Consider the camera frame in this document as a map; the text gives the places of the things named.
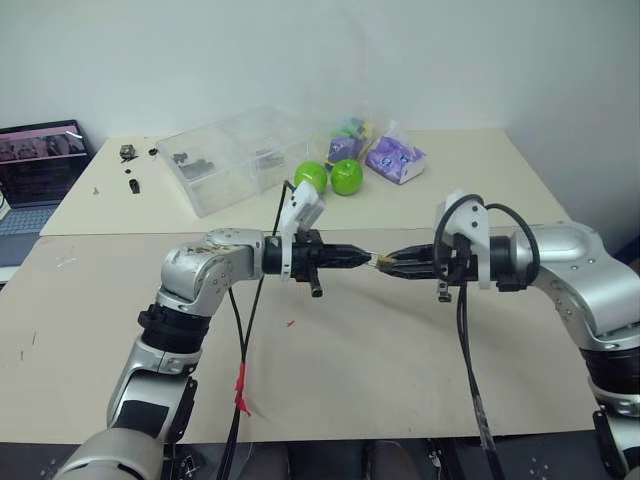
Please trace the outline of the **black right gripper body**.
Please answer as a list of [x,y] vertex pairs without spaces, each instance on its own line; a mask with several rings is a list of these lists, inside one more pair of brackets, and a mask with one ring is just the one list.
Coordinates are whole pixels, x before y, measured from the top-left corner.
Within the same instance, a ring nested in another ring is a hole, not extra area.
[[437,300],[451,303],[451,287],[462,289],[469,281],[478,279],[478,260],[472,253],[471,241],[462,234],[453,236],[453,245],[436,235],[433,242],[433,268],[437,281]]

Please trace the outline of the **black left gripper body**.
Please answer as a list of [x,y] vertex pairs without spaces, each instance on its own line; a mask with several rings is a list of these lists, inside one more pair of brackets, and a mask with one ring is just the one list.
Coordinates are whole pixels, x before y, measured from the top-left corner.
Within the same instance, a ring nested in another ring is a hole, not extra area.
[[298,283],[307,283],[313,298],[323,296],[317,265],[323,248],[321,234],[315,229],[296,233],[294,236],[291,278]]

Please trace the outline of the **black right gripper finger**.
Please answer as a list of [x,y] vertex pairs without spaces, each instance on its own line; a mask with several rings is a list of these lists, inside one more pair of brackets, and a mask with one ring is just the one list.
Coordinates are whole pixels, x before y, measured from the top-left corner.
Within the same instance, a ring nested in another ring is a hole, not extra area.
[[406,280],[435,280],[436,273],[430,261],[398,260],[380,264],[380,271],[386,275]]
[[407,246],[386,254],[385,261],[389,263],[405,261],[431,263],[433,261],[433,245],[419,244]]

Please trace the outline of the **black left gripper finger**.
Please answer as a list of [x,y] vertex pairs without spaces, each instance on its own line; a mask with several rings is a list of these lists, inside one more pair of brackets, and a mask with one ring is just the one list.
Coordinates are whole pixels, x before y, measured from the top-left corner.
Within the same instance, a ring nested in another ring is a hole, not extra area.
[[327,261],[328,269],[353,269],[368,264],[371,261],[370,256],[357,257],[335,257]]
[[331,258],[370,258],[371,253],[351,244],[328,244],[327,255]]

